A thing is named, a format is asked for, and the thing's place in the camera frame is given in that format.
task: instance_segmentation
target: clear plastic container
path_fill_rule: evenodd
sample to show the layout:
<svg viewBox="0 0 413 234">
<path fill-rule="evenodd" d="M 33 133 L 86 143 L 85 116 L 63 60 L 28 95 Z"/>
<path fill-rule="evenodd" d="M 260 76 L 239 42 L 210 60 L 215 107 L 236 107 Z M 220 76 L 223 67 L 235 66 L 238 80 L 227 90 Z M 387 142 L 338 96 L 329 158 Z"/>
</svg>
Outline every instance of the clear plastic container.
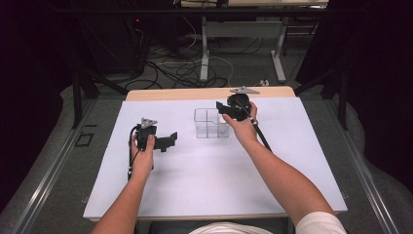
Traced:
<svg viewBox="0 0 413 234">
<path fill-rule="evenodd" d="M 195 109 L 194 122 L 197 129 L 197 138 L 220 138 L 229 136 L 229 126 L 222 119 L 218 109 Z"/>
</svg>

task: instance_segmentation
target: gray carpet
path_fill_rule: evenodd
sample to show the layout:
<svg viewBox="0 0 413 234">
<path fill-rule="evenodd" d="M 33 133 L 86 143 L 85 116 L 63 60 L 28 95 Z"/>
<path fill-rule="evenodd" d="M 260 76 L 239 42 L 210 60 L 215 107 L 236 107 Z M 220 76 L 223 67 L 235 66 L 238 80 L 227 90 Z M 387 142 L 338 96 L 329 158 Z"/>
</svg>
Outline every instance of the gray carpet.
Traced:
<svg viewBox="0 0 413 234">
<path fill-rule="evenodd" d="M 234 87 L 242 85 L 253 86 L 262 79 L 268 79 L 271 86 L 280 85 L 277 82 L 274 67 L 270 61 L 269 48 L 271 48 L 271 45 L 269 44 L 271 43 L 268 41 L 264 41 L 258 53 L 232 55 L 222 53 L 224 49 L 227 52 L 239 52 L 252 41 L 253 39 L 248 39 L 248 41 L 226 39 L 219 41 L 219 44 L 210 44 L 211 47 L 219 47 L 221 52 L 221 54 L 216 52 L 211 55 L 222 58 L 211 60 L 211 66 L 216 72 L 216 76 L 231 77 L 230 83 Z M 294 77 L 310 42 L 311 38 L 309 37 L 289 39 L 287 56 L 282 57 L 282 65 L 285 77 L 287 77 L 286 85 L 291 87 L 297 86 L 294 82 Z M 155 52 L 159 53 L 160 50 L 152 51 L 150 56 L 155 57 L 159 55 Z M 190 50 L 186 52 L 196 53 L 196 51 Z M 156 63 L 177 61 L 176 58 L 157 58 L 152 60 Z M 139 79 L 153 80 L 155 76 L 155 70 L 146 67 L 144 74 Z M 163 88 L 171 88 L 174 85 L 174 81 L 162 75 L 160 75 L 158 82 L 162 84 Z M 133 83 L 129 88 L 139 89 L 147 85 L 147 82 Z M 101 158 L 110 138 L 123 98 L 105 86 L 98 85 L 98 87 L 102 96 L 98 100 L 93 101 L 93 109 L 90 115 L 85 117 L 85 122 L 79 127 L 79 135 L 74 145 L 69 148 L 67 158 L 63 161 L 63 167 L 59 172 L 53 189 L 47 194 L 47 199 L 42 204 L 43 207 L 39 210 L 40 212 L 34 215 L 33 222 L 30 223 L 32 225 L 29 225 L 26 229 L 29 230 L 27 231 L 29 233 L 88 233 L 94 227 L 92 222 L 82 218 L 84 208 L 86 207 L 84 198 L 90 195 L 94 186 Z M 70 88 L 65 90 L 62 96 L 65 106 L 56 128 L 14 199 L 0 215 L 0 233 L 13 233 L 13 230 L 16 230 L 19 219 L 24 214 L 33 194 L 35 194 L 37 186 L 45 175 L 45 171 L 48 170 L 60 153 L 60 149 L 71 132 L 73 112 Z M 349 149 L 343 142 L 340 131 L 334 125 L 336 120 L 331 118 L 329 114 L 328 103 L 330 100 L 324 101 L 320 99 L 319 88 L 311 89 L 300 97 L 303 99 L 305 108 L 338 185 L 348 196 L 345 201 L 349 211 L 339 214 L 339 218 L 351 233 L 383 233 L 382 226 L 371 207 L 369 197 L 366 196 L 355 172 L 355 167 L 350 160 Z M 350 107 L 349 109 L 349 133 L 357 148 L 362 152 L 362 126 L 357 120 L 357 114 Z M 410 211 L 413 211 L 412 194 L 390 176 L 383 174 L 371 165 L 369 167 L 377 187 L 388 204 L 389 212 L 397 224 L 399 232 L 413 233 L 412 224 L 409 223 L 409 220 L 413 220 L 410 213 Z M 141 233 L 146 233 L 148 223 L 141 224 Z"/>
</svg>

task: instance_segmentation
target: white desk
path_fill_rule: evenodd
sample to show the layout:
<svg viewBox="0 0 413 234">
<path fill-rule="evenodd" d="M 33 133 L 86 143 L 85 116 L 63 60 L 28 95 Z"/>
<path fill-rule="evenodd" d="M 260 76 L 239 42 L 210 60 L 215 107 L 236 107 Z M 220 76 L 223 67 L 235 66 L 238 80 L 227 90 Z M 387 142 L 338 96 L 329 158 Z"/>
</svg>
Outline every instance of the white desk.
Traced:
<svg viewBox="0 0 413 234">
<path fill-rule="evenodd" d="M 346 211 L 301 100 L 287 87 L 255 90 L 261 97 L 250 95 L 250 99 L 258 106 L 257 119 L 274 152 L 306 175 L 334 211 Z M 127 183 L 129 132 L 141 117 L 159 121 L 158 137 L 178 132 L 178 139 L 167 152 L 154 152 L 155 169 L 138 219 L 286 216 L 234 133 L 227 138 L 196 138 L 194 110 L 213 108 L 217 100 L 226 103 L 229 95 L 225 88 L 131 92 L 119 113 L 84 217 L 101 218 Z"/>
<path fill-rule="evenodd" d="M 297 7 L 326 5 L 328 0 L 229 0 L 228 7 Z M 212 8 L 215 3 L 208 1 L 181 1 L 182 7 L 188 8 Z M 203 60 L 200 80 L 207 80 L 209 50 L 207 49 L 208 37 L 263 37 L 277 38 L 274 50 L 271 51 L 277 79 L 284 83 L 285 75 L 282 70 L 280 53 L 285 37 L 288 18 L 282 21 L 237 21 L 237 22 L 208 22 L 203 18 Z"/>
</svg>

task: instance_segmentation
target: desk leg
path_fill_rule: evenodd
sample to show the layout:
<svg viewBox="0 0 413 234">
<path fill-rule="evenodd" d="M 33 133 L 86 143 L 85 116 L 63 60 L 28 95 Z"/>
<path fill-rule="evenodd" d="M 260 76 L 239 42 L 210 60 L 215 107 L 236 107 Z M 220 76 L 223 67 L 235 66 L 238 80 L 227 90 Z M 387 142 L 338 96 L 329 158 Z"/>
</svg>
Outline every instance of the desk leg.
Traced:
<svg viewBox="0 0 413 234">
<path fill-rule="evenodd" d="M 274 68 L 276 69 L 277 78 L 280 83 L 285 83 L 285 75 L 282 70 L 282 62 L 280 61 L 280 53 L 282 51 L 282 43 L 285 37 L 286 28 L 288 26 L 288 18 L 282 19 L 282 29 L 280 33 L 279 40 L 277 42 L 277 47 L 275 51 L 271 51 L 271 57 L 273 58 Z"/>
<path fill-rule="evenodd" d="M 207 68 L 209 63 L 209 51 L 207 50 L 207 19 L 203 17 L 203 61 L 201 65 L 201 81 L 207 80 Z"/>
</svg>

